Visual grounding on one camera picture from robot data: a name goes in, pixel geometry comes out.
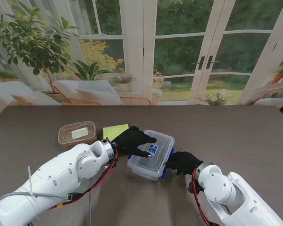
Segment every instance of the paper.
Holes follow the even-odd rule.
[[[84,136],[88,135],[88,128],[84,127],[84,128],[81,128],[81,129],[76,129],[76,130],[71,131],[71,133],[72,133],[72,139],[84,137]]]

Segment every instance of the table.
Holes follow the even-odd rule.
[[[269,106],[10,106],[0,115],[0,197],[64,151],[60,127],[93,121],[97,128],[130,123],[175,138],[189,151],[239,173],[283,220],[283,116]],[[186,179],[168,170],[158,182],[133,174],[120,156],[117,167],[92,192],[93,226],[200,225]],[[82,186],[84,190],[89,181]],[[217,216],[200,199],[208,218]],[[89,197],[42,213],[36,226],[89,225]]]

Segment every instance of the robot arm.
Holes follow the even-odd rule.
[[[225,176],[218,166],[202,163],[195,179],[225,226],[283,226],[279,216],[238,174]],[[235,211],[229,214],[224,205]]]
[[[30,195],[9,194],[0,200],[0,226],[26,225],[43,211],[67,201],[69,193],[83,180],[96,175],[100,167],[114,157],[113,147],[107,140],[92,145],[79,144],[59,154],[32,174],[31,183],[27,180],[15,191]]]

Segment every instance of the red cable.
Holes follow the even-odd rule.
[[[115,159],[117,159],[117,157],[118,157],[118,151],[117,151],[117,149],[116,149],[116,156],[115,156]],[[108,173],[109,173],[109,172],[111,171],[111,169],[113,168],[114,164],[115,164],[115,161],[112,163],[111,167],[108,169],[107,173],[103,176],[103,178],[102,178],[102,179],[98,182],[98,184],[97,184],[96,186],[94,186],[91,190],[93,190],[94,188],[96,188],[96,187],[103,181],[103,179],[108,175]],[[63,204],[63,206],[66,206],[66,205],[72,204],[72,203],[74,203],[74,202],[76,202],[76,201],[79,201],[79,200],[82,199],[86,194],[87,194],[87,193],[83,194],[80,198],[78,198],[78,199],[76,199],[76,200],[73,200],[73,201],[70,201],[70,202],[67,202],[67,203]],[[55,205],[55,206],[53,206],[53,207],[50,207],[49,210],[55,209],[56,207],[57,207],[57,205]]]
[[[195,180],[193,180],[193,179],[195,179],[196,170],[197,170],[197,168],[194,169],[193,174],[192,174],[192,182],[193,182],[193,188],[194,188],[194,197],[195,197],[195,200],[196,200],[199,212],[201,214],[201,217],[203,218],[203,220],[206,223],[206,225],[209,226],[209,221],[206,218],[206,216],[204,215],[204,213],[203,213],[203,211],[202,211],[202,209],[200,207],[198,196],[197,196],[197,191],[196,191],[196,182],[195,182]]]

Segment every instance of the clear plastic container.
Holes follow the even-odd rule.
[[[66,125],[58,131],[58,142],[66,149],[71,149],[80,143],[92,145],[96,140],[96,128],[92,121]]]
[[[168,160],[175,140],[171,136],[152,130],[145,130],[144,133],[150,137],[155,137],[157,142],[140,145],[138,148],[142,151],[149,152],[152,156],[150,158],[144,158],[132,155],[127,160],[127,165],[133,173],[139,176],[150,180],[158,180],[163,175],[163,164]]]

